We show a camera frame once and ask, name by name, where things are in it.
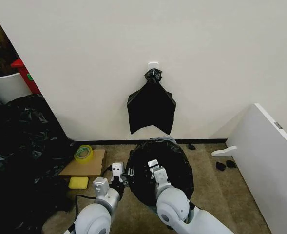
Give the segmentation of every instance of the red box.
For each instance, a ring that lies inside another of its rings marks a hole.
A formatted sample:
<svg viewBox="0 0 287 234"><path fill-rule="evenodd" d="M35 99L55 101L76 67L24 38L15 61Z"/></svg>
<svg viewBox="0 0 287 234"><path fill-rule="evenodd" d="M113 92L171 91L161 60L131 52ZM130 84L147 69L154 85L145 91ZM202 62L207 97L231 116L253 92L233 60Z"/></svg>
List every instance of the red box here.
<svg viewBox="0 0 287 234"><path fill-rule="evenodd" d="M30 73L28 72L28 70L26 69L26 67L24 66L24 63L22 62L22 60L20 58L17 59L16 61L14 61L11 64L11 67L17 68L18 72L20 72L23 80L25 81L25 83L30 88L30 90L33 94L40 94L39 88L37 87L37 85L33 81Z"/></svg>

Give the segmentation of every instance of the white adhesive hook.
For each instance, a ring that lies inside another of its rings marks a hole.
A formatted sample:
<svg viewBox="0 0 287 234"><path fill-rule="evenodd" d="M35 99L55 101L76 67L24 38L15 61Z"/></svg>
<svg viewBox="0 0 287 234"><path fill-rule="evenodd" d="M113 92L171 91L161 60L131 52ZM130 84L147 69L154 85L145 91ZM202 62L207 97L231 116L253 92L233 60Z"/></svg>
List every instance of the white adhesive hook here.
<svg viewBox="0 0 287 234"><path fill-rule="evenodd" d="M158 62L148 62L148 71L156 68L159 69L159 63Z"/></svg>

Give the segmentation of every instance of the roll of tape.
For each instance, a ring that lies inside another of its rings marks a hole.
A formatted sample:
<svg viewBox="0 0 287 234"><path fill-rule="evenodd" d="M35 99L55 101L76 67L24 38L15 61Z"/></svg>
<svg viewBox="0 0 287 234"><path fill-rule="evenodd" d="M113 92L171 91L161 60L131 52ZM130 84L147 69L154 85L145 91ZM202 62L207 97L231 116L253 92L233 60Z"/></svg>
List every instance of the roll of tape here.
<svg viewBox="0 0 287 234"><path fill-rule="evenodd" d="M76 153L74 154L74 158L77 162L85 163L92 159L94 156L94 152L90 145L81 145Z"/></svg>

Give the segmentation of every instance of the beige carpet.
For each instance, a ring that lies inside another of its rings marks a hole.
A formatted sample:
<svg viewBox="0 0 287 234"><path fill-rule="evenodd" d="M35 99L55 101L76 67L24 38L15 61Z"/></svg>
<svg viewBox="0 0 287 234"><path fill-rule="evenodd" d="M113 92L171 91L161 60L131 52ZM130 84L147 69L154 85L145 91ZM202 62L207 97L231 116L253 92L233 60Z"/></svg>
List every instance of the beige carpet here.
<svg viewBox="0 0 287 234"><path fill-rule="evenodd" d="M228 158L213 158L211 152L224 149L225 144L195 144L196 150L180 145L193 168L194 193L191 201L198 207L209 211L235 234L269 234L258 207L250 194L238 169L226 168L221 172L215 168L216 161L225 163ZM93 146L94 149L107 151L106 165L122 161L125 164L129 151L135 145ZM68 196L74 199L76 194L94 196L91 181L86 190L71 190ZM78 198L79 210L92 203L92 200ZM59 211L43 226L44 234L63 234L73 223L75 208L69 212ZM115 219L111 225L111 234L173 234L175 231L158 219L148 207L132 194L129 188L124 191L118 204Z"/></svg>

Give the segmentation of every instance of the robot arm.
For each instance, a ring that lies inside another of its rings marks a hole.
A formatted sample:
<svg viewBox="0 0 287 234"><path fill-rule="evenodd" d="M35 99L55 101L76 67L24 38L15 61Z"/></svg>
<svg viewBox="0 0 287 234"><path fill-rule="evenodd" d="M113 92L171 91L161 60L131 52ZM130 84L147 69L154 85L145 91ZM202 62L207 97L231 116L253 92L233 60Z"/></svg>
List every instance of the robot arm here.
<svg viewBox="0 0 287 234"><path fill-rule="evenodd" d="M158 165L157 160L148 165L156 180L157 214L163 223L178 234L234 234L209 212L196 206L190 209L185 193L167 181L166 170Z"/></svg>
<svg viewBox="0 0 287 234"><path fill-rule="evenodd" d="M124 191L123 163L113 163L112 183L106 178L98 177L93 181L96 199L93 204L81 210L75 221L76 234L109 234L118 202Z"/></svg>

